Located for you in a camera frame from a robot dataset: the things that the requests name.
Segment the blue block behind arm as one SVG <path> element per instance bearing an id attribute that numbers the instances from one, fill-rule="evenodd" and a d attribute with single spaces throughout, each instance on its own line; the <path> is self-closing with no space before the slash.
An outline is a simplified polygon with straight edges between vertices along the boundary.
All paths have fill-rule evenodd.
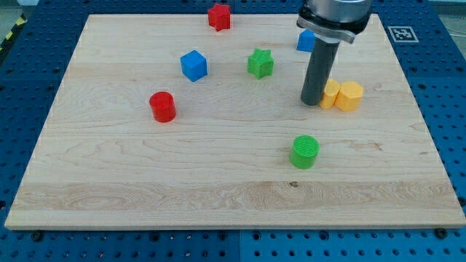
<path id="1" fill-rule="evenodd" d="M 304 30 L 299 34 L 296 49 L 302 52 L 312 52 L 315 45 L 316 36 L 312 31 Z"/>

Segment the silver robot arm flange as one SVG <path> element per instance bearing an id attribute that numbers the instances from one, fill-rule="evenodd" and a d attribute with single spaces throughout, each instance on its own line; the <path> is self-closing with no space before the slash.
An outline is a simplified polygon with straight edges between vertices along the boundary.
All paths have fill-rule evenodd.
<path id="1" fill-rule="evenodd" d="M 328 43 L 352 44 L 371 16 L 372 0 L 304 0 L 296 24 Z"/>

